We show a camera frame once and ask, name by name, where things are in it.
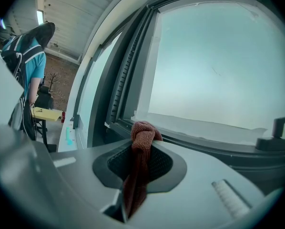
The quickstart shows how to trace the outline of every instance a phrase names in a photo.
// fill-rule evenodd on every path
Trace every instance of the white ceiling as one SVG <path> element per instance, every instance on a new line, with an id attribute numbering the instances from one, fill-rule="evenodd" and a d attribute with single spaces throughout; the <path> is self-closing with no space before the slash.
<path id="1" fill-rule="evenodd" d="M 36 27 L 36 10 L 41 4 L 45 20 L 56 25 L 48 52 L 79 63 L 94 25 L 112 1 L 17 0 L 4 18 L 7 30 L 0 29 L 0 37 L 9 38 Z"/>

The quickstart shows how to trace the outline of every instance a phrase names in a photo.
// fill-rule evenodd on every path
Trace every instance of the fluorescent light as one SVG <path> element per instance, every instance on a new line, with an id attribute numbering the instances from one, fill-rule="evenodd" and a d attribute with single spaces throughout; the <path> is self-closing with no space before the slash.
<path id="1" fill-rule="evenodd" d="M 4 30 L 6 29 L 6 26 L 5 26 L 5 23 L 4 23 L 4 20 L 3 20 L 3 19 L 0 20 L 0 25 L 1 25 L 1 27 L 2 27 Z"/>
<path id="2" fill-rule="evenodd" d="M 41 25 L 44 23 L 43 11 L 37 10 L 38 24 Z"/>

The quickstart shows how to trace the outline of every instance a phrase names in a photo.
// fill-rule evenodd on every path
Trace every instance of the red towel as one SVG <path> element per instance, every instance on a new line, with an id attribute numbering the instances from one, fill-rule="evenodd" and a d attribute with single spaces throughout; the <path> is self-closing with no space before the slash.
<path id="1" fill-rule="evenodd" d="M 146 121 L 135 122 L 132 126 L 131 138 L 134 162 L 123 184 L 123 198 L 128 218 L 135 213 L 147 196 L 148 162 L 152 141 L 163 140 L 160 132 Z"/>

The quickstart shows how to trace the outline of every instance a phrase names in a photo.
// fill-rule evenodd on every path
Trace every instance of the blue t-shirt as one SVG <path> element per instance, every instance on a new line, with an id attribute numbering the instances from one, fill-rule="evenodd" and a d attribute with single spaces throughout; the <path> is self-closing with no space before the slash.
<path id="1" fill-rule="evenodd" d="M 3 51 L 7 49 L 7 47 L 10 45 L 11 40 L 3 47 Z M 15 48 L 15 51 L 20 50 L 22 40 L 19 41 L 19 44 L 17 48 Z M 38 41 L 34 38 L 30 47 L 39 45 Z M 24 94 L 26 96 L 26 92 L 29 88 L 29 84 L 32 78 L 43 78 L 44 77 L 44 70 L 45 70 L 45 64 L 46 64 L 46 56 L 44 53 L 41 53 L 37 56 L 35 56 L 32 60 L 28 61 L 25 66 L 25 87 L 24 87 Z"/>

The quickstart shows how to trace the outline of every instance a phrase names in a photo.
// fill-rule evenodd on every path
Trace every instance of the brick wall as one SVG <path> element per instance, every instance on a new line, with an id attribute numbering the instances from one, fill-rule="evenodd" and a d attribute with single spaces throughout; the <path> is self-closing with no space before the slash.
<path id="1" fill-rule="evenodd" d="M 51 74 L 58 74 L 55 77 L 57 82 L 54 82 L 51 87 L 54 109 L 66 111 L 71 86 L 78 68 L 79 66 L 74 63 L 46 54 L 45 86 L 50 86 Z"/>

